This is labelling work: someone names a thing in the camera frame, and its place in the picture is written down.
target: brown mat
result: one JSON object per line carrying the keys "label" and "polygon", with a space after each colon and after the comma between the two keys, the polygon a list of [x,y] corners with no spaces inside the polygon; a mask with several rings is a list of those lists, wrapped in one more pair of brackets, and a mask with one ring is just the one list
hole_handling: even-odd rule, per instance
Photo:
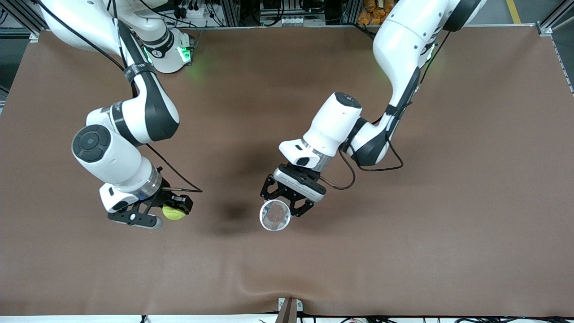
{"label": "brown mat", "polygon": [[[155,147],[205,193],[152,231],[109,221],[70,152],[89,111],[129,97],[122,74],[50,33],[28,46],[0,117],[1,314],[255,313],[291,295],[323,315],[574,316],[574,99],[534,28],[453,34],[394,138],[406,166],[278,233],[258,221],[277,145],[333,91],[370,120],[388,102],[370,40],[206,32],[160,79],[181,127]],[[340,159],[325,176],[350,180]]]}

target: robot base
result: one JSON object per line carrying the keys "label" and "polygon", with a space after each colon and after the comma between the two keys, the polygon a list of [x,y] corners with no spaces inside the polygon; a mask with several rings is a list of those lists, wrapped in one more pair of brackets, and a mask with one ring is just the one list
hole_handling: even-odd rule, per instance
{"label": "robot base", "polygon": [[166,74],[175,73],[184,66],[190,66],[195,46],[195,39],[190,35],[175,28],[170,31],[173,33],[173,45],[163,57],[157,57],[155,49],[146,46],[146,52],[154,67]]}

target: yellow floor line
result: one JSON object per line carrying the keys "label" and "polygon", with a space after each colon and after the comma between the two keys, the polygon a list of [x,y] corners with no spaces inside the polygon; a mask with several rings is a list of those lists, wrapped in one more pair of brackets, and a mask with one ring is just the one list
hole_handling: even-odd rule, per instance
{"label": "yellow floor line", "polygon": [[516,10],[516,5],[514,4],[514,0],[506,0],[506,4],[508,5],[508,10],[510,11],[510,16],[512,17],[512,21],[515,24],[521,24],[520,16],[518,16],[518,11]]}

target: cable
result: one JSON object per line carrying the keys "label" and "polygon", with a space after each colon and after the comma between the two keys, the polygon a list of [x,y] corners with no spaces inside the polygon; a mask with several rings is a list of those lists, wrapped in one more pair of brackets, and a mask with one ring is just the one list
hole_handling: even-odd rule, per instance
{"label": "cable", "polygon": [[321,13],[325,11],[325,2],[322,2],[321,8],[315,9],[306,7],[305,5],[303,5],[303,0],[299,0],[299,7],[301,7],[301,9],[307,11],[308,13]]}
{"label": "cable", "polygon": [[156,11],[154,11],[154,10],[152,9],[152,7],[148,6],[148,4],[144,2],[144,0],[139,0],[139,1],[140,1],[141,3],[143,3],[143,5],[146,6],[146,8],[148,8],[149,10],[155,12],[156,14],[158,14],[158,15],[160,15],[160,16],[162,16],[162,17],[165,17],[165,18],[167,18],[167,19],[171,19],[171,20],[176,21],[176,22],[182,22],[182,23],[184,23],[184,24],[188,24],[189,26],[193,26],[194,28],[199,28],[199,27],[197,27],[196,25],[192,24],[191,22],[179,20],[179,19],[176,19],[176,18],[172,18],[172,17],[170,17],[170,16],[166,16],[166,15],[164,15],[164,14],[162,14],[162,13],[156,12]]}
{"label": "cable", "polygon": [[393,144],[389,140],[389,137],[385,136],[385,140],[389,143],[389,147],[391,148],[391,150],[393,151],[393,154],[395,155],[395,157],[398,159],[398,161],[401,164],[399,166],[388,167],[388,168],[378,168],[378,169],[364,168],[360,165],[359,156],[356,154],[355,148],[353,148],[352,145],[349,145],[349,148],[351,148],[351,150],[353,151],[353,156],[355,156],[355,161],[357,162],[357,166],[359,167],[360,170],[362,170],[364,172],[384,172],[384,171],[397,170],[399,168],[402,168],[405,165],[405,163],[402,161],[401,157],[398,155],[397,151],[394,149]]}
{"label": "cable", "polygon": [[2,21],[0,21],[0,25],[2,25],[4,22],[6,22],[6,19],[8,19],[8,12],[4,11],[4,9],[2,9],[2,14],[0,14],[0,19],[2,19]]}
{"label": "cable", "polygon": [[[114,3],[114,25],[116,28],[116,31],[118,32],[118,47],[119,47],[119,55],[122,58],[122,62],[123,62],[123,67],[124,70],[127,68],[127,60],[126,60],[126,56],[123,54],[123,48],[122,48],[122,38],[119,35],[119,19],[118,19],[118,6],[115,2],[115,0],[110,0],[111,2]],[[135,88],[135,83],[132,81],[130,83],[130,87],[131,87],[131,97],[135,98],[138,96],[138,91]]]}
{"label": "cable", "polygon": [[[403,110],[403,109],[406,109],[406,107],[408,107],[408,106],[411,105],[411,104],[413,104],[413,101],[410,101],[409,103],[403,105],[403,106],[401,107],[400,111]],[[371,122],[371,123],[374,124],[374,125],[376,125],[377,123],[379,123],[379,122],[381,121],[381,119],[383,119],[383,116],[384,116],[384,115],[385,115],[384,113],[381,114],[381,116],[380,116],[377,120],[375,120],[375,121],[373,121],[373,122]]]}
{"label": "cable", "polygon": [[[207,1],[209,1],[209,5],[211,6],[211,10],[207,6]],[[225,27],[225,24],[217,16],[217,12],[215,11],[215,7],[214,7],[213,2],[211,2],[211,0],[207,0],[207,1],[205,2],[205,8],[210,13],[210,16],[213,14],[214,16],[212,18],[214,19],[215,23],[218,24],[220,27]]]}
{"label": "cable", "polygon": [[88,45],[92,46],[95,50],[97,50],[100,54],[102,54],[103,56],[105,56],[106,58],[108,58],[110,61],[112,61],[112,63],[114,63],[120,70],[122,70],[123,72],[123,66],[121,66],[118,61],[116,61],[115,59],[113,59],[108,53],[106,53],[105,51],[103,51],[101,48],[99,48],[98,46],[94,45],[94,43],[92,43],[91,41],[87,40],[87,38],[85,38],[84,36],[80,35],[77,31],[73,30],[70,26],[68,26],[65,22],[63,22],[61,19],[59,19],[54,13],[52,13],[50,11],[50,9],[48,9],[45,4],[43,4],[41,1],[38,1],[38,4],[42,7],[42,9],[44,9],[44,11],[46,11],[50,16],[52,16],[52,18],[54,18],[54,20],[56,20],[57,22],[59,22],[60,24],[62,24],[62,26],[64,26],[66,29],[68,29],[71,33],[73,33],[74,35],[76,35],[77,37],[79,37],[81,40],[85,41]]}
{"label": "cable", "polygon": [[262,24],[256,17],[255,17],[255,13],[253,11],[253,3],[255,3],[257,0],[253,0],[251,1],[251,17],[253,19],[253,21],[255,21],[255,23],[257,23],[258,26],[261,27],[271,27],[276,25],[278,22],[281,21],[281,18],[283,18],[283,15],[285,13],[285,3],[283,2],[283,0],[277,0],[278,4],[277,4],[277,17],[275,18],[275,20],[269,24],[269,25],[265,25]]}
{"label": "cable", "polygon": [[361,32],[367,34],[367,36],[368,36],[369,38],[371,38],[371,40],[374,40],[374,39],[375,39],[375,35],[377,34],[377,33],[374,33],[374,32],[369,31],[369,30],[367,29],[367,25],[364,25],[364,29],[361,28],[360,25],[355,24],[354,22],[346,22],[346,23],[343,24],[343,25],[354,26],[355,28],[359,29]]}
{"label": "cable", "polygon": [[426,65],[425,72],[423,73],[421,81],[418,84],[422,84],[422,81],[425,80],[426,72],[429,70],[429,67],[431,67],[432,62],[435,60],[436,56],[439,54],[440,49],[443,47],[444,43],[447,42],[448,36],[450,36],[450,34],[451,34],[451,32],[447,33],[447,35],[443,39],[443,42],[440,44],[439,48],[436,50],[435,55],[431,58],[429,63]]}
{"label": "cable", "polygon": [[193,48],[196,49],[197,46],[199,46],[199,41],[201,40],[201,35],[203,34],[203,29],[205,28],[203,27],[200,31],[199,31],[199,36],[197,37],[197,41],[195,42],[195,44],[193,45]]}
{"label": "cable", "polygon": [[355,179],[356,179],[356,174],[355,174],[355,170],[353,169],[353,166],[351,165],[351,163],[349,163],[349,161],[345,158],[345,156],[343,155],[343,152],[341,151],[341,148],[339,147],[339,155],[341,155],[341,158],[343,159],[343,161],[345,162],[345,164],[347,164],[347,167],[349,167],[349,169],[351,170],[351,173],[353,174],[353,179],[351,180],[351,183],[345,187],[338,187],[335,186],[333,183],[329,182],[328,180],[326,180],[325,178],[323,178],[322,176],[319,177],[320,180],[322,180],[323,182],[325,182],[327,185],[331,186],[332,188],[334,188],[335,190],[346,190],[346,189],[350,189],[351,186],[353,186],[353,184],[355,184]]}
{"label": "cable", "polygon": [[146,146],[148,146],[148,148],[153,151],[161,160],[164,161],[164,163],[172,169],[172,171],[174,173],[176,173],[177,176],[179,176],[185,183],[188,183],[191,187],[193,187],[195,190],[187,190],[187,189],[181,189],[182,191],[186,191],[186,192],[192,192],[192,193],[202,193],[203,190],[200,189],[199,187],[193,185],[192,182],[188,181],[187,178],[185,178],[182,174],[180,174],[177,169],[175,169],[174,166],[172,166],[159,152],[157,152],[157,150],[155,150],[150,144],[145,144]]}

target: orange object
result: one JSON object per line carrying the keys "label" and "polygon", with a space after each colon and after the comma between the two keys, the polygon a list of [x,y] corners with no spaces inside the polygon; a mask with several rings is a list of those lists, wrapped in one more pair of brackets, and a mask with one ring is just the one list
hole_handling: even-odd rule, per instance
{"label": "orange object", "polygon": [[374,19],[384,19],[387,16],[387,12],[384,9],[376,9],[372,13]]}
{"label": "orange object", "polygon": [[357,18],[357,24],[359,25],[368,25],[371,21],[371,13],[363,11],[359,14]]}
{"label": "orange object", "polygon": [[377,8],[375,0],[364,0],[363,7],[368,12],[373,12]]}
{"label": "orange object", "polygon": [[385,1],[385,11],[387,12],[387,14],[389,12],[391,12],[391,10],[394,8],[394,1],[393,0],[386,0]]}

